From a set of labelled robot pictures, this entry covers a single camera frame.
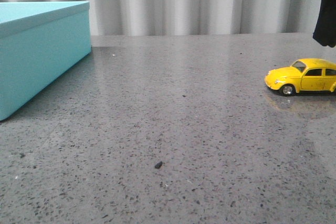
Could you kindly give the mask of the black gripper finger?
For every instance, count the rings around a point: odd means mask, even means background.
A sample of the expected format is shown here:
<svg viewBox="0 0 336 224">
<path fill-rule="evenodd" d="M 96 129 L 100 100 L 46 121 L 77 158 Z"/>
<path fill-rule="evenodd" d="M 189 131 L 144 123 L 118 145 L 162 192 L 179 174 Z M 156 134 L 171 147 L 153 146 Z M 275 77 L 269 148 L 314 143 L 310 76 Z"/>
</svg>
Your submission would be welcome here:
<svg viewBox="0 0 336 224">
<path fill-rule="evenodd" d="M 335 47 L 335 0 L 321 0 L 312 37 L 322 46 Z"/>
</svg>

